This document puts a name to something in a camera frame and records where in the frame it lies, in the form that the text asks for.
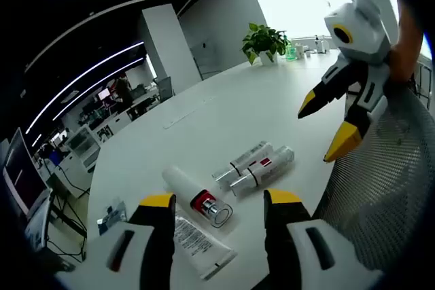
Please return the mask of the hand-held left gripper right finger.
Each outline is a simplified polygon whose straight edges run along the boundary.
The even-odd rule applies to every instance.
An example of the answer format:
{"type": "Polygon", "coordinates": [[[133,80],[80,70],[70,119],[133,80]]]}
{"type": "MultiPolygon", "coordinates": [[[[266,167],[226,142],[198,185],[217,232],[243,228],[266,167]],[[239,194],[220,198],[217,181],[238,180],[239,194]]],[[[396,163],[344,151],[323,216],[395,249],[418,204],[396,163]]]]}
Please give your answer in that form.
{"type": "Polygon", "coordinates": [[[354,245],[302,200],[280,189],[264,190],[264,241],[272,289],[372,289],[382,271],[357,258],[354,245]]]}

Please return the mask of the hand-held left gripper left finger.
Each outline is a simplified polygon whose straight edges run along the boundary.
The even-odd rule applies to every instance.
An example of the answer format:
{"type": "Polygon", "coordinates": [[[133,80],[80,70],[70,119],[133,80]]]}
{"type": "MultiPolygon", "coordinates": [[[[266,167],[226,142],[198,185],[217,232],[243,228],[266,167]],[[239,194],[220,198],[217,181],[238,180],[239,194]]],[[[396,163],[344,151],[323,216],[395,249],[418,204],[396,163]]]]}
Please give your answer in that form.
{"type": "Polygon", "coordinates": [[[88,243],[75,270],[56,273],[57,281],[63,289],[169,289],[175,203],[172,193],[142,199],[128,221],[88,243]]]}

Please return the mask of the person's right hand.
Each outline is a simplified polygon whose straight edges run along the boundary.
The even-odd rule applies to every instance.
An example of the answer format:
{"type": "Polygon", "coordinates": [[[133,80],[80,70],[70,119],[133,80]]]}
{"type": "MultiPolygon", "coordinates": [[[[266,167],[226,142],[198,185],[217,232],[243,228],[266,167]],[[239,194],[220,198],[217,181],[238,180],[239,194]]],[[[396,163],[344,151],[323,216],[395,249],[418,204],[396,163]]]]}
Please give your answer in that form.
{"type": "Polygon", "coordinates": [[[399,41],[388,54],[390,79],[406,83],[412,76],[421,50],[422,41],[399,41]]]}

